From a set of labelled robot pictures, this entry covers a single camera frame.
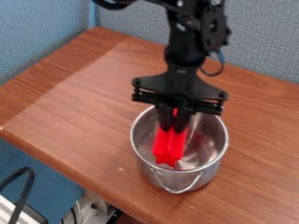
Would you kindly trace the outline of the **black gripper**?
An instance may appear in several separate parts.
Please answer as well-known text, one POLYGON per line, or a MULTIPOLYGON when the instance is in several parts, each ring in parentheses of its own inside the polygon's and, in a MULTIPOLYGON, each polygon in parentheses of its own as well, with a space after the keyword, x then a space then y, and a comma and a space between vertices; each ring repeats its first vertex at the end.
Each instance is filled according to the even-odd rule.
POLYGON ((132 86, 132 100, 157 106, 160 128, 168 131, 173 123, 176 133, 188 127, 193 112, 218 116, 228 99, 226 92, 198 77, 194 67, 168 66, 161 74, 133 78, 132 86))

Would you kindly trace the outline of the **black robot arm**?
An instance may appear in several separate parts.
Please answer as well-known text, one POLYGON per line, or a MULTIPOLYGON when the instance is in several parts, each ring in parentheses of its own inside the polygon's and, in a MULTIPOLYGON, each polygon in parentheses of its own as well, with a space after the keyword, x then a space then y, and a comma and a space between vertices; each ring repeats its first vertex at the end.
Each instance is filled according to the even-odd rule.
POLYGON ((210 54, 221 54, 230 29, 224 12, 225 0, 145 0, 164 7, 169 25, 164 49, 166 71, 132 79, 132 100, 154 105, 164 131, 182 132, 192 115, 220 115, 228 94, 197 75, 217 73, 201 68, 210 54))

